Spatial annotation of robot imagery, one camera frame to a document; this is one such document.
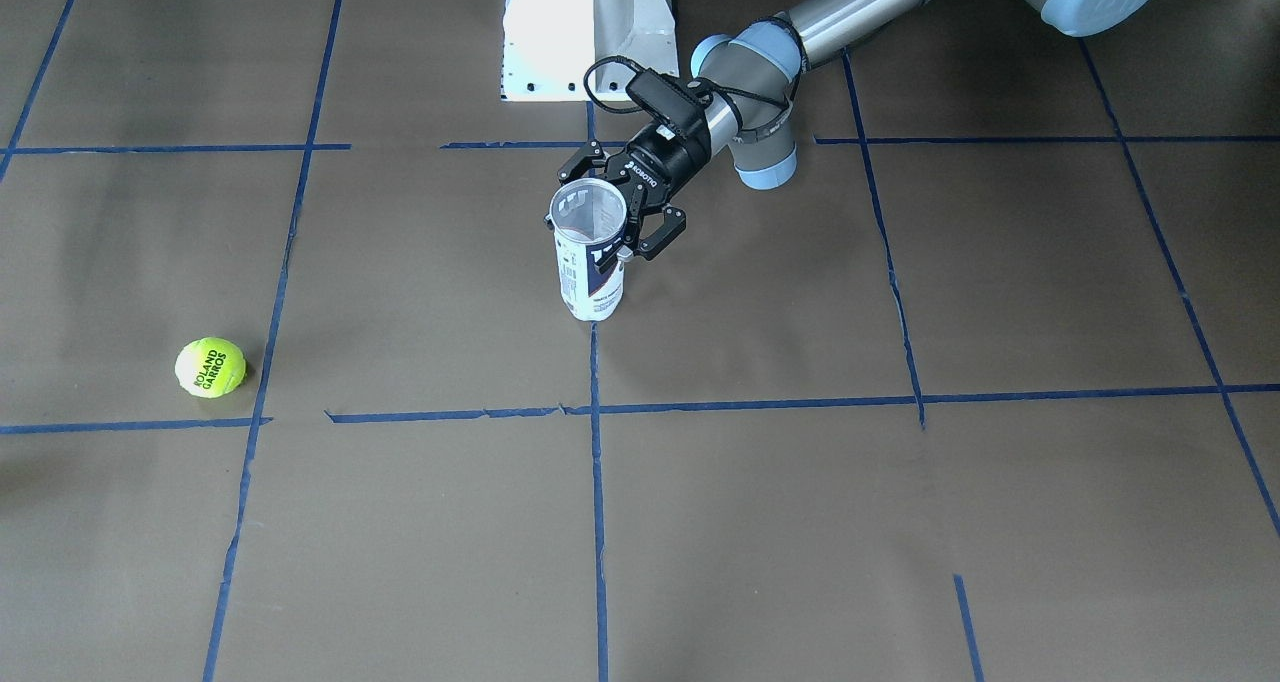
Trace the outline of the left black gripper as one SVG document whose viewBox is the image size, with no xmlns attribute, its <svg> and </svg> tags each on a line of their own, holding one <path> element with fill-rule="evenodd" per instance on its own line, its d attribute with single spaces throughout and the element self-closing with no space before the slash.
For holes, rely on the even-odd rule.
<svg viewBox="0 0 1280 682">
<path fill-rule="evenodd" d="M 600 145 L 582 145 L 557 173 L 544 225 L 549 232 L 622 230 L 616 258 L 652 261 L 687 226 L 687 214 L 669 200 L 710 157 L 704 123 L 682 136 L 652 122 L 611 157 Z M 660 223 L 645 234 L 654 216 Z"/>
</svg>

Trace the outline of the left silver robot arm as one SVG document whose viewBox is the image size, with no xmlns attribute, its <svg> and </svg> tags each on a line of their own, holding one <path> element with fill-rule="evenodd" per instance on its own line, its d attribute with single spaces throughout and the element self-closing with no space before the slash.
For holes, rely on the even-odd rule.
<svg viewBox="0 0 1280 682">
<path fill-rule="evenodd" d="M 564 163 L 547 226 L 603 202 L 602 232 L 571 228 L 567 237 L 586 246 L 591 267 L 607 273 L 634 255 L 657 257 L 684 232 L 685 212 L 672 198 L 723 148 L 753 189 L 786 184 L 796 168 L 790 118 L 801 77 L 929 3 L 804 0 L 739 35 L 704 38 L 687 81 L 631 58 L 598 58 L 596 67 L 630 70 L 623 88 L 630 111 L 646 113 L 650 122 L 620 152 L 605 154 L 598 139 L 589 139 Z M 1087 38 L 1119 26 L 1148 0 L 1024 3 L 1062 35 Z"/>
</svg>

